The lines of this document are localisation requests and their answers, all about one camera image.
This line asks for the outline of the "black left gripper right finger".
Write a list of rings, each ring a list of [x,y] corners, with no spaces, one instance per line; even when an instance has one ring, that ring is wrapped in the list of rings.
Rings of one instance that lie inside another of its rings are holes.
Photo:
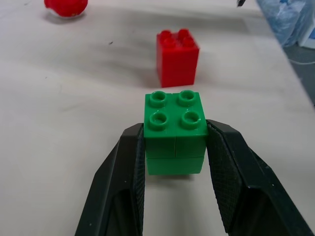
[[[207,120],[210,174],[228,236],[315,236],[279,179],[231,126]]]

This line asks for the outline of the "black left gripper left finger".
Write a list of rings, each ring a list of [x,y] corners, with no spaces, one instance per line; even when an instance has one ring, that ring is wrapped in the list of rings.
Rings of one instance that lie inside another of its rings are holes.
[[[125,129],[94,175],[74,236],[143,236],[142,123]]]

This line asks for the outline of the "green building block cube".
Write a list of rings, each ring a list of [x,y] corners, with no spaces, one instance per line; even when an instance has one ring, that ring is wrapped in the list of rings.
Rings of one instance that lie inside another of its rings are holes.
[[[144,138],[150,175],[200,173],[207,137],[199,93],[155,91],[145,95]]]

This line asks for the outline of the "red building block cube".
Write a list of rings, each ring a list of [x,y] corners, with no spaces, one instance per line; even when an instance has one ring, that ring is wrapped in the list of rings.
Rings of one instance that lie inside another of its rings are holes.
[[[188,29],[157,34],[157,73],[163,88],[194,84],[199,46]]]

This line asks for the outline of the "clear blue plastic bag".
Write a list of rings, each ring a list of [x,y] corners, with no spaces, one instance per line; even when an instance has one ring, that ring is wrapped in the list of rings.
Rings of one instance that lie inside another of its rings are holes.
[[[298,43],[315,11],[315,0],[256,0],[282,47]]]

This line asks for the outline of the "red round plush object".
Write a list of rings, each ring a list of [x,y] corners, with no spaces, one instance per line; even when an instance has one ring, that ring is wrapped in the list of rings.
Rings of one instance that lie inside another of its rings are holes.
[[[53,15],[74,18],[85,11],[88,0],[44,0],[44,5]]]

